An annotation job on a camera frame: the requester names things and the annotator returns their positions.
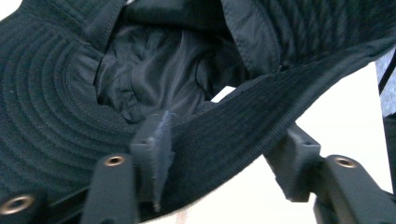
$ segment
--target metal grommet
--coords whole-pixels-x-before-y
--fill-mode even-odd
[[[107,160],[105,160],[105,165],[106,166],[118,166],[125,162],[125,159],[121,156],[115,156],[115,157],[110,157]]]
[[[357,165],[356,165],[355,162],[353,162],[353,161],[351,161],[351,160],[349,160],[349,159],[346,159],[346,158],[337,157],[337,158],[334,159],[334,161],[335,161],[335,163],[337,163],[338,165],[343,166],[343,167],[346,167],[346,168],[353,169],[353,168],[356,168],[356,167],[357,167]]]
[[[0,207],[0,215],[11,215],[19,213],[33,204],[35,198],[31,195],[22,195],[6,201]]]

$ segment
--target hat brim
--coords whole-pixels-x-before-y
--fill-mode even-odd
[[[223,5],[234,10],[238,3],[230,2]],[[154,213],[144,206],[143,219],[192,203],[269,152],[332,84],[392,47],[396,32],[391,12],[386,21],[373,21],[384,26],[378,26],[371,38],[311,63],[262,74],[217,106],[173,127],[176,156],[163,192],[163,210]],[[138,125],[105,121],[99,113],[110,120],[115,115],[71,92],[67,79],[78,73],[78,57],[86,56],[83,51],[90,46],[21,11],[3,21],[0,30],[6,31],[0,34],[0,197],[44,189],[55,202],[88,186],[101,157],[126,151]],[[92,55],[97,59],[93,72],[100,62],[96,57]],[[250,60],[250,69],[259,64]]]

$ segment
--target black fabric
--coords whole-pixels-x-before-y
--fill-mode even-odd
[[[392,178],[393,193],[396,193],[396,114],[384,118],[385,136],[387,137],[387,148],[389,168]]]
[[[129,107],[116,106],[112,94],[101,91],[106,88],[99,84],[106,83],[110,74],[99,71],[105,71],[111,63],[121,64],[113,76],[120,80],[132,78],[130,71],[122,72],[123,60],[131,60],[136,49],[147,53],[145,59],[165,57],[166,53],[157,51],[161,48],[150,45],[156,42],[150,40],[161,39],[152,35],[178,34],[176,40],[181,41],[182,34],[193,34],[194,38],[188,38],[191,43],[197,36],[204,36],[210,48],[224,40],[224,48],[215,44],[214,55],[225,57],[224,50],[231,53],[221,61],[225,64],[215,57],[214,64],[204,66],[219,70],[215,75],[196,73],[204,80],[200,79],[200,85],[207,83],[208,87],[195,93],[201,102],[196,100],[197,104],[179,108],[187,112],[172,128],[175,158],[164,187],[162,211],[154,213],[151,207],[141,204],[144,220],[198,200],[268,153],[331,85],[396,43],[393,0],[222,0],[221,5],[233,46],[227,34],[193,29],[194,22],[173,26],[170,20],[166,27],[137,24],[127,15],[134,5],[122,10],[121,0],[24,1],[16,13],[0,23],[0,197],[22,189],[44,189],[49,200],[55,202],[89,185],[95,161],[127,150],[141,122],[138,116],[134,118],[137,112],[122,112]],[[119,26],[114,27],[117,19]],[[127,47],[123,38],[137,41],[138,46]],[[173,46],[172,41],[164,43],[163,47]],[[119,44],[125,47],[118,49]],[[188,47],[204,52],[206,44],[202,49],[195,44]],[[117,57],[114,52],[122,49],[133,53]],[[238,62],[235,49],[246,68],[237,66],[235,70],[242,73],[237,81],[240,85],[219,104],[210,104],[202,96],[210,98],[228,83],[227,76],[220,74],[230,63]],[[185,62],[182,66],[189,67],[199,60]],[[129,61],[125,67],[137,64],[142,62]],[[166,67],[157,63],[150,66],[157,65],[159,69]],[[155,74],[166,80],[175,78],[164,71]],[[180,74],[190,78],[194,73]],[[143,77],[149,78],[135,81],[134,85],[144,86],[144,90],[160,84],[160,92],[168,94],[170,91],[163,85],[174,88],[172,91],[185,87],[159,82],[150,73]],[[149,95],[140,94],[143,98]],[[175,99],[169,95],[165,98]],[[175,102],[178,100],[164,107],[172,107]],[[146,116],[160,104],[149,102],[140,115]]]
[[[146,0],[125,8],[125,19],[199,31],[227,31],[220,0]]]
[[[120,23],[94,85],[98,103],[129,122],[163,109],[188,118],[225,86],[251,79],[231,38]]]

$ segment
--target white background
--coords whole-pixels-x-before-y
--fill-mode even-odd
[[[1,1],[0,20],[20,3]],[[391,191],[373,63],[333,86],[297,123],[322,145],[322,156],[340,154],[359,161],[382,189]],[[310,203],[285,200],[261,157],[198,203],[154,222],[316,223],[313,201],[313,197]]]

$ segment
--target black bucket hat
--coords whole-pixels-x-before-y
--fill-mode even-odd
[[[220,103],[204,96],[173,124],[162,210],[142,207],[144,220],[198,200],[269,153],[331,85],[396,44],[394,0],[198,2],[25,0],[0,22],[0,198],[43,189],[59,201],[89,185],[97,160],[128,150],[149,109],[101,102],[96,85],[106,59],[125,49],[118,43],[134,41],[121,35],[127,21],[137,34],[147,26],[200,41],[222,36],[235,51],[205,62],[236,53],[243,68],[233,74],[244,74]]]

